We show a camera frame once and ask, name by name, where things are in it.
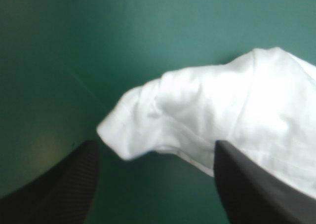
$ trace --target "white towel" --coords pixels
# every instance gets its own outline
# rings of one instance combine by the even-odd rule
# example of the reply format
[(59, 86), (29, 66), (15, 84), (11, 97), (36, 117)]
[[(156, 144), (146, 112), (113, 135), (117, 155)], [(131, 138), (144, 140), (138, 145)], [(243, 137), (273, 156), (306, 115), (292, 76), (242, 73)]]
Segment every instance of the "white towel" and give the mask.
[(316, 68), (280, 48), (190, 67), (126, 92), (99, 124), (121, 158), (174, 153), (213, 175), (227, 140), (275, 177), (316, 198)]

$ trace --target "green background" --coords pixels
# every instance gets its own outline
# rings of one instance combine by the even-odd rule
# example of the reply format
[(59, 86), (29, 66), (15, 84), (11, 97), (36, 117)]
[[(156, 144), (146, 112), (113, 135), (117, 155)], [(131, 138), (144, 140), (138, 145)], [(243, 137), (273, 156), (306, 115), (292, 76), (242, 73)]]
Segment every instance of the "green background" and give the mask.
[[(0, 197), (88, 139), (131, 87), (255, 47), (316, 64), (316, 0), (0, 0)], [(227, 224), (214, 180), (101, 145), (86, 224)]]

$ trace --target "wrinkled fabric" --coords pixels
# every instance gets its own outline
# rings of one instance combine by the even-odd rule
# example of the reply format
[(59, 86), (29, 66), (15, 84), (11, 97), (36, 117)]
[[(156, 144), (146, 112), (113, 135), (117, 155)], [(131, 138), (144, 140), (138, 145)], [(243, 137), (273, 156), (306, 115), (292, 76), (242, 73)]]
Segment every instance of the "wrinkled fabric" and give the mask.
[(173, 153), (213, 175), (216, 140), (234, 144), (316, 198), (316, 68), (280, 48), (190, 67), (127, 91), (99, 124), (122, 159)]

